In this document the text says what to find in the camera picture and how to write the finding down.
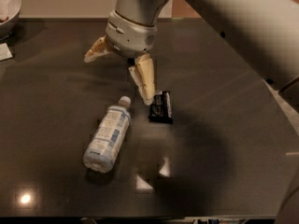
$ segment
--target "black object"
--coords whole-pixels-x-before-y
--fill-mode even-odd
[[[149,107],[149,120],[160,123],[173,123],[169,91],[158,91]]]

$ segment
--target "bottle cap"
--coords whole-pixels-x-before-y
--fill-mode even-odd
[[[119,104],[129,108],[131,104],[131,99],[128,96],[122,96],[122,98],[120,98],[119,100]]]

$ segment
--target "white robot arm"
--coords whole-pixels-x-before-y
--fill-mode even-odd
[[[168,0],[118,0],[110,13],[105,37],[98,39],[85,55],[85,62],[114,51],[135,59],[131,77],[146,105],[155,94],[154,66],[149,51],[157,32],[157,19]]]
[[[114,51],[135,58],[130,73],[148,105],[154,95],[156,22],[168,0],[118,0],[106,33],[86,54],[90,60]],[[297,111],[299,106],[299,5],[291,0],[186,0],[251,67]],[[299,175],[282,205],[278,223],[299,221]]]

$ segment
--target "dark table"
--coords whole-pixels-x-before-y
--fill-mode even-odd
[[[150,123],[123,58],[83,62],[106,22],[20,20],[6,41],[0,217],[274,217],[299,139],[263,81],[204,21],[160,21],[151,55],[174,124]],[[123,95],[132,124],[117,163],[91,172],[83,153]],[[169,177],[159,174],[165,158]]]

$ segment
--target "bottle label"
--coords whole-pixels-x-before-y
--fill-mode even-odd
[[[122,108],[112,106],[99,125],[90,149],[96,150],[100,155],[112,156],[116,160],[121,143],[128,129],[130,117]]]

